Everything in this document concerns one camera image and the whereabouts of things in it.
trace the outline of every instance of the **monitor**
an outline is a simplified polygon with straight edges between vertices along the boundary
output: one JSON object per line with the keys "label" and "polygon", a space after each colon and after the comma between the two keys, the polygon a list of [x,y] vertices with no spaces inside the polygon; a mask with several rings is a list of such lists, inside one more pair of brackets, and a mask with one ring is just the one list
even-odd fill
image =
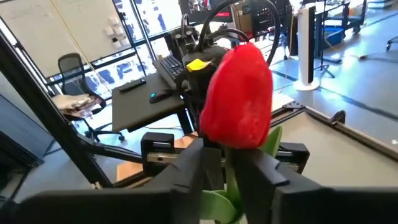
{"label": "monitor", "polygon": [[[188,14],[190,22],[204,22],[209,13],[224,0],[180,0],[182,14]],[[221,10],[214,22],[233,22],[231,6]]]}

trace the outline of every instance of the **chair wheel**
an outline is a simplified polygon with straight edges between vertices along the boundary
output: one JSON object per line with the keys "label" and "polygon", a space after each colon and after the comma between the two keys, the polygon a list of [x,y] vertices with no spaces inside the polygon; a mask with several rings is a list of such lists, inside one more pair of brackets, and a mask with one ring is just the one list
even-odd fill
{"label": "chair wheel", "polygon": [[354,30],[354,33],[357,34],[361,31],[361,28],[359,26],[357,26],[357,27],[354,27],[353,30]]}

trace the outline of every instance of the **yellow tag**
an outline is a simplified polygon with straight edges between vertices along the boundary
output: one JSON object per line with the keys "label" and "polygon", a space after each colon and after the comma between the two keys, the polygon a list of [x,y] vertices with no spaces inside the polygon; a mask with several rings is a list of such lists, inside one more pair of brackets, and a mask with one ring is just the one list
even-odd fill
{"label": "yellow tag", "polygon": [[187,69],[189,72],[198,71],[206,68],[206,66],[209,65],[210,63],[211,62],[203,62],[202,60],[197,58],[187,65]]}

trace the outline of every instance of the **flower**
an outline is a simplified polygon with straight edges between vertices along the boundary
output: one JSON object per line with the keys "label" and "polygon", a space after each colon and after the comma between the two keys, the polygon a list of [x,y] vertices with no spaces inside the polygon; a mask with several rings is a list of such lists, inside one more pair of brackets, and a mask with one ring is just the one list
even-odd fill
{"label": "flower", "polygon": [[200,130],[215,142],[254,149],[271,121],[272,74],[261,51],[249,43],[227,52],[212,76]]}

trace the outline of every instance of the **keyboard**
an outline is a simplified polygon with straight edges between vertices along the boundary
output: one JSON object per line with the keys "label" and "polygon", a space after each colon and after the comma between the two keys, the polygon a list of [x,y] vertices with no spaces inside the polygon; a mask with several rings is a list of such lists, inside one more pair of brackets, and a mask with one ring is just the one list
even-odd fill
{"label": "keyboard", "polygon": [[[156,60],[153,64],[162,78],[169,84],[171,89],[176,90],[177,87],[175,85],[175,79],[184,70],[182,63],[174,56],[170,55]],[[182,83],[182,88],[187,88],[186,81]]]}

